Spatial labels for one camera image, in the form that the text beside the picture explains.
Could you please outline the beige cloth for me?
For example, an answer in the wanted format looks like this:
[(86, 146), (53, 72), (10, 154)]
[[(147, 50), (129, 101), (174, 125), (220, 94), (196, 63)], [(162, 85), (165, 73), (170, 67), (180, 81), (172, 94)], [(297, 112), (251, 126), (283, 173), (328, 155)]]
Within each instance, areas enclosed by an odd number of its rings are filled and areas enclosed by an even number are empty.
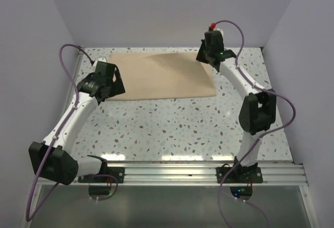
[(195, 52), (112, 53), (109, 63), (121, 75), (125, 93), (112, 100), (159, 100), (214, 97), (212, 68)]

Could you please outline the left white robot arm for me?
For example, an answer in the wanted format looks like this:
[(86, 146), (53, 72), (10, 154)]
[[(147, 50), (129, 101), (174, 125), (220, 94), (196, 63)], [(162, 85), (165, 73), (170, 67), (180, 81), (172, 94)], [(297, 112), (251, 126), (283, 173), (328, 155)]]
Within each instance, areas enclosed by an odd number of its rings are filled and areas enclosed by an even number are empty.
[(106, 99), (125, 93), (119, 68), (98, 59), (94, 72), (77, 85), (75, 95), (54, 129), (42, 142), (33, 142), (29, 156), (36, 176), (63, 185), (76, 177), (91, 176), (96, 182), (109, 175), (106, 159), (88, 155), (76, 160), (70, 154), (75, 140), (89, 116)]

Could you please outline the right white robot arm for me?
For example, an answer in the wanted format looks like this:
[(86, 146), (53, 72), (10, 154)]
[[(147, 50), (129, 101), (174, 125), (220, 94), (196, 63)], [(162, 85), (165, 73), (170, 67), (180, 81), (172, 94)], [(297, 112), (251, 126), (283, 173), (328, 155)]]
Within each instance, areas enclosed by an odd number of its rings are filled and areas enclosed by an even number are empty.
[(218, 183), (261, 183), (263, 178), (258, 166), (261, 135), (276, 121), (277, 98), (256, 88), (256, 81), (247, 71), (235, 63), (237, 55), (224, 48), (222, 33), (210, 27), (204, 34), (196, 60), (211, 65), (237, 90), (242, 106), (238, 122), (243, 130), (239, 152), (233, 165), (216, 168)]

